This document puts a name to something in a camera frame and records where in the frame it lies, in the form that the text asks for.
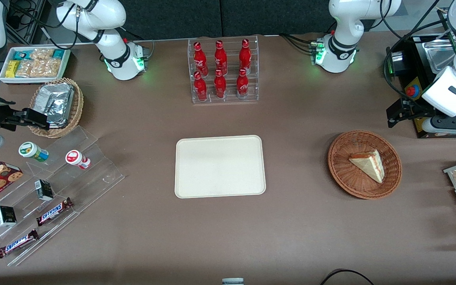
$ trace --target white tray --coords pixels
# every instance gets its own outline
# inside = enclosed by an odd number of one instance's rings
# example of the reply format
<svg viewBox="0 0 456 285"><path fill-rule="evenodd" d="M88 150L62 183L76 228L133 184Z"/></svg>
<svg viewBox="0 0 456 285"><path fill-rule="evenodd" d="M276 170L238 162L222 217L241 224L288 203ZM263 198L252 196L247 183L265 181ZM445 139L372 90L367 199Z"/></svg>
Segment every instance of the white tray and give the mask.
<svg viewBox="0 0 456 285"><path fill-rule="evenodd" d="M57 49L55 46L31 46L31 47L12 47L6 56L5 63L3 64L3 67L0 72L0 80L3 83L6 84L32 84L32 83L44 83L44 82L50 82L55 79L59 79L63 77L63 74L65 74L65 70L67 68L68 64L68 59L70 56L71 51L70 50L65 50L65 53L63 54L63 57L61 58L61 65L59 65L59 71L57 72L56 77L30 77L30 78L7 78L5 77L5 72L8 68L8 63L10 60L13 58L14 54L16 51L27 51L27 50L33 50L36 48L40 49Z"/></svg>
<svg viewBox="0 0 456 285"><path fill-rule="evenodd" d="M177 197L259 195L265 188L263 149L257 135L181 139L177 142Z"/></svg>

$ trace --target white container with green label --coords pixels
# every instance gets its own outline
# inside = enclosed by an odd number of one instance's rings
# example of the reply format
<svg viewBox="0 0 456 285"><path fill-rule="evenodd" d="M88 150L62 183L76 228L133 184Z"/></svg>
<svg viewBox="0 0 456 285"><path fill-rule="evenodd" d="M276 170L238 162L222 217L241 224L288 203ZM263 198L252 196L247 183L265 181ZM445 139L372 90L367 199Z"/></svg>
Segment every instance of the white container with green label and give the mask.
<svg viewBox="0 0 456 285"><path fill-rule="evenodd" d="M31 157L40 162L44 162L49 158L49 152L42 150L37 144L31 141L26 141L19 147L19 154L23 157Z"/></svg>

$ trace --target red emergency stop button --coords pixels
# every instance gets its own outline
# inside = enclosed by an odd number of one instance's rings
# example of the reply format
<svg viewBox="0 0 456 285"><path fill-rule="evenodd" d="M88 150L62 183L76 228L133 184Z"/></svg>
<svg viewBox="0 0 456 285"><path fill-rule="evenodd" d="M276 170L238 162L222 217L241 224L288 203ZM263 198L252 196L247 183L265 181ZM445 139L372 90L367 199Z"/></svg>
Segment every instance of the red emergency stop button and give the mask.
<svg viewBox="0 0 456 285"><path fill-rule="evenodd" d="M416 98L420 94L420 87L416 84L413 84L406 88L406 95L411 98Z"/></svg>

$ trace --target acrylic bottle rack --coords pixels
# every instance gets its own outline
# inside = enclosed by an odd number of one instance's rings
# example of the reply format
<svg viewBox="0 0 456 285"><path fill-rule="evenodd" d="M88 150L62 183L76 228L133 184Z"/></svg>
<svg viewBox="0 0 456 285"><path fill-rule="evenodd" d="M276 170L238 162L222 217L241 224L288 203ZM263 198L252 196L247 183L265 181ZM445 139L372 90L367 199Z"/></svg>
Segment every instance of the acrylic bottle rack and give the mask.
<svg viewBox="0 0 456 285"><path fill-rule="evenodd" d="M251 50L251 72L247 75L249 80L246 99L239 99L237 97L237 78L239 76L239 52L242 49L242 40L249 40L249 49ZM216 77L216 65L214 61L214 53L216 52L216 40L222 40L224 50L228 56L228 73L224 76L226 79L226 96L224 99L219 99L216 96L214 88L214 79ZM196 96L193 74L197 71L195 66L195 49L193 44L195 42L201 43L201 49L207 57L207 67L209 73L203 78L207 84L207 100L199 101ZM229 38L194 38L188 40L188 63L190 67L190 81L191 93L193 103L206 104L206 103L243 103L248 101L258 101L259 99L259 49L258 49L258 36L236 36Z"/></svg>

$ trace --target foil-wrapped food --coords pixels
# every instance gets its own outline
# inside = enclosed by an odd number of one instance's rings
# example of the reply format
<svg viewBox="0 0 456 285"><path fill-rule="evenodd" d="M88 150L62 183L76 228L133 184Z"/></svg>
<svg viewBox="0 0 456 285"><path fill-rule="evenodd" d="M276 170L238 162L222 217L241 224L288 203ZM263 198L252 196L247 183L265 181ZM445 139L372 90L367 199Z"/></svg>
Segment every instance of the foil-wrapped food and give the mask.
<svg viewBox="0 0 456 285"><path fill-rule="evenodd" d="M64 128L68 125L74 94L74 87L68 83L44 85L36 94L33 110L47 115L51 129Z"/></svg>

